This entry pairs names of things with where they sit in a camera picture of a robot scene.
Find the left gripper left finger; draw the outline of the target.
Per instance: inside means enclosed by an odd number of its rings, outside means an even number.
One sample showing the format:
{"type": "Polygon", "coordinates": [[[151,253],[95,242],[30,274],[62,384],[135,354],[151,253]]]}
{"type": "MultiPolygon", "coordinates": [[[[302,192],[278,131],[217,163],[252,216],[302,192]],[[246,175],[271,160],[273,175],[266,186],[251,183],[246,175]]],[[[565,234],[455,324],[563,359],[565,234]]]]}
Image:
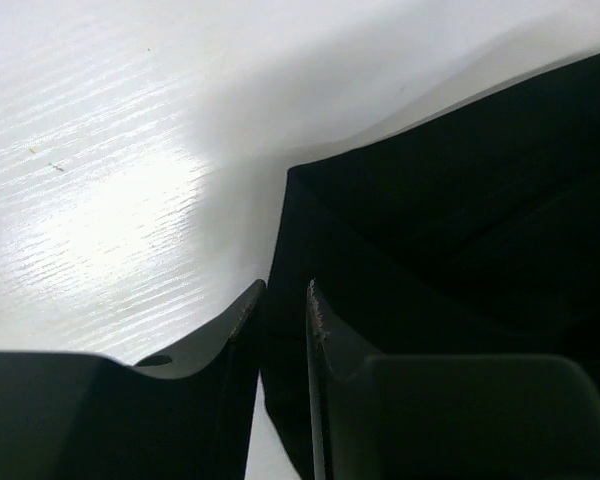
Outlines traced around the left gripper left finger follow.
{"type": "Polygon", "coordinates": [[[0,352],[0,479],[241,479],[263,281],[133,365],[0,352]]]}

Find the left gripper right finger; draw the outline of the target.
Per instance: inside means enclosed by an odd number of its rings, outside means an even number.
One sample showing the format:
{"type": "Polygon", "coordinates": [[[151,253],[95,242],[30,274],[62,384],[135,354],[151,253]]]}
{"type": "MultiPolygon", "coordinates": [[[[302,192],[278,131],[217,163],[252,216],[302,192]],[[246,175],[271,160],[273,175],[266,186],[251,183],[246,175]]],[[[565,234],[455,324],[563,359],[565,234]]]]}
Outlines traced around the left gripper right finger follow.
{"type": "Polygon", "coordinates": [[[307,291],[318,479],[600,479],[600,394],[549,355],[388,355],[307,291]]]}

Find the black skirt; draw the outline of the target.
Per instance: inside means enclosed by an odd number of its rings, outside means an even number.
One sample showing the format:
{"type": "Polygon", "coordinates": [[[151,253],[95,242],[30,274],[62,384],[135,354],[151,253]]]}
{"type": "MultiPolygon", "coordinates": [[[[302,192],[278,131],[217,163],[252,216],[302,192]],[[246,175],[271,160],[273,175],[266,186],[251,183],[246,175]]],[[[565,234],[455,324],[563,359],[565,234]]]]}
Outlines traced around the black skirt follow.
{"type": "Polygon", "coordinates": [[[288,172],[261,376],[318,479],[310,285],[385,354],[559,356],[600,394],[600,54],[288,172]]]}

